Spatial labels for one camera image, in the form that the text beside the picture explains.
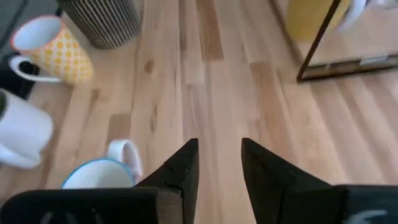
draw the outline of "mug handle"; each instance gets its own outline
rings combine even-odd
[[[0,161],[11,166],[16,166],[25,169],[31,169],[40,164],[41,159],[36,161],[26,158],[18,153],[11,151],[5,146],[0,145]]]
[[[348,9],[348,12],[337,27],[337,31],[344,31],[352,26],[365,10],[365,6],[366,0],[351,0],[351,5]]]
[[[137,146],[128,139],[113,140],[109,144],[108,158],[126,164],[136,180],[136,183],[142,178],[141,159]]]
[[[26,80],[35,81],[35,82],[60,82],[61,81],[61,79],[55,78],[55,77],[37,77],[35,75],[27,74],[19,69],[19,65],[22,62],[32,63],[30,58],[25,57],[25,56],[16,55],[10,59],[9,64],[10,64],[12,71],[14,71],[20,77],[25,78]]]

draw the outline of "white object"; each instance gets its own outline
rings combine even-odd
[[[25,169],[39,165],[52,131],[47,113],[0,89],[0,162]]]
[[[114,140],[106,158],[81,165],[64,181],[62,188],[128,188],[136,185],[141,177],[137,147],[130,140]]]
[[[38,76],[30,75],[28,73],[23,72],[21,69],[19,69],[19,65],[22,62],[32,63],[32,61],[30,60],[29,57],[20,56],[20,55],[13,56],[13,58],[11,58],[9,61],[10,68],[12,69],[12,71],[15,74],[19,75],[20,77],[25,78],[26,80],[33,81],[33,82],[61,82],[61,79],[59,79],[59,78],[38,77]]]
[[[42,16],[24,24],[12,37],[12,46],[19,52],[30,52],[39,49],[55,39],[62,28],[61,20],[55,16]],[[9,61],[11,69],[20,77],[35,82],[60,82],[55,77],[38,77],[19,69],[22,62],[30,62],[29,57],[14,56]]]
[[[343,31],[351,27],[365,10],[365,6],[366,0],[351,0],[348,12],[346,13],[345,17],[342,18],[337,27],[337,31]]]

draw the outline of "white mug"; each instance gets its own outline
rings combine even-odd
[[[142,177],[137,147],[130,140],[114,140],[108,155],[75,169],[62,184],[62,189],[128,188]]]
[[[47,113],[0,89],[0,162],[25,169],[39,165],[52,131]]]

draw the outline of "black frame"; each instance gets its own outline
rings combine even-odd
[[[341,0],[333,0],[325,19],[322,22],[319,31],[312,42],[310,50],[307,56],[303,60],[301,55],[297,53],[297,49],[293,40],[289,37],[283,22],[283,18],[280,14],[279,6],[275,2],[276,0],[270,0],[271,6],[276,13],[278,23],[283,27],[283,33],[287,39],[288,45],[292,51],[294,57],[301,63],[300,70],[298,71],[296,81],[298,83],[305,81],[315,81],[324,80],[328,78],[339,78],[348,75],[368,75],[374,72],[379,72],[383,70],[398,68],[398,52],[396,54],[385,55],[383,57],[374,58],[363,58],[363,59],[353,59],[344,60],[340,62],[323,63],[319,65],[309,65],[310,61],[317,50],[319,43],[325,34],[329,23],[331,22],[333,15],[335,14]]]

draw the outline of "black object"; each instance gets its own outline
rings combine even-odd
[[[244,179],[257,223],[397,223],[398,187],[332,186],[254,141],[242,140]],[[193,223],[198,141],[191,139],[131,189],[36,190],[0,211],[8,223]]]
[[[119,47],[140,30],[140,18],[131,0],[57,1],[96,48]]]
[[[242,140],[242,163],[257,223],[398,222],[397,186],[332,186],[250,139]]]
[[[198,140],[191,139],[131,189],[22,193],[4,204],[0,223],[193,224],[198,181]]]

